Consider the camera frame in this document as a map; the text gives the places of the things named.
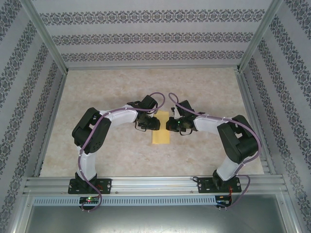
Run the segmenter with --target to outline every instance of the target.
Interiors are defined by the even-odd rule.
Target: robotic arm
[[[153,113],[135,110],[153,109],[154,107],[157,107],[157,102],[152,97],[147,95],[142,101],[130,102],[124,105],[122,108],[126,108],[126,110],[97,111],[95,108],[89,108],[86,111],[72,131],[72,137],[74,138],[74,143],[77,146],[79,153],[92,131],[92,126],[97,123],[101,116],[108,113],[108,115],[105,116],[98,124],[89,143],[81,154],[81,169],[88,181],[96,178],[97,176],[95,170],[96,151],[98,151],[103,145],[110,128],[124,123],[135,122],[136,129],[138,124],[142,131],[159,130],[160,121],[156,117],[153,117]],[[84,182],[80,169],[76,172],[76,179],[81,180],[81,183]]]
[[[181,106],[194,111],[187,100],[179,103]],[[224,120],[213,120],[204,116],[197,116],[175,106],[172,108],[174,117],[166,123],[166,129],[179,132],[181,135],[191,134],[193,131],[206,131],[220,136],[227,157],[213,172],[213,183],[220,189],[231,178],[235,177],[239,166],[258,151],[258,144],[253,135],[241,126]],[[238,115],[232,120],[250,127],[245,117]]]

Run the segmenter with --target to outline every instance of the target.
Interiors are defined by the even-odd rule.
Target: yellow block
[[[159,110],[154,116],[160,120],[160,129],[152,131],[152,144],[169,144],[170,132],[166,130],[169,112]]]

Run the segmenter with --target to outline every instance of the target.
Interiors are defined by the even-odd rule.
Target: black mounting bracket
[[[238,177],[233,177],[225,181],[220,189],[215,186],[212,177],[194,177],[193,181],[198,183],[199,193],[229,193],[230,188],[232,193],[242,192],[240,179]]]
[[[97,179],[97,175],[89,181],[92,185],[98,188],[101,194],[110,194],[112,179]],[[75,179],[71,179],[68,187],[69,194],[97,194],[97,192],[82,180],[78,174],[75,174]]]

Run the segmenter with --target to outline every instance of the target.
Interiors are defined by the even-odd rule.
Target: beige floor
[[[89,107],[119,108],[155,91],[166,96],[174,92],[179,100],[188,100],[195,111],[213,116],[246,115],[231,68],[69,71],[41,177],[74,175],[78,154],[71,132]],[[170,111],[171,107],[173,103],[167,100],[162,109]],[[169,145],[155,145],[151,143],[151,131],[137,131],[133,123],[110,130],[98,151],[98,175],[211,175],[225,158],[216,135],[206,132],[194,132],[189,136],[170,134]],[[263,174],[260,160],[245,166],[240,174]]]

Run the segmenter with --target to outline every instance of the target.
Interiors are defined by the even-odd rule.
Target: enclosure wall
[[[311,1],[282,3],[244,70],[277,173],[311,231]]]
[[[63,74],[18,0],[0,1],[0,233],[33,176]]]
[[[69,68],[237,65],[271,0],[35,0]]]

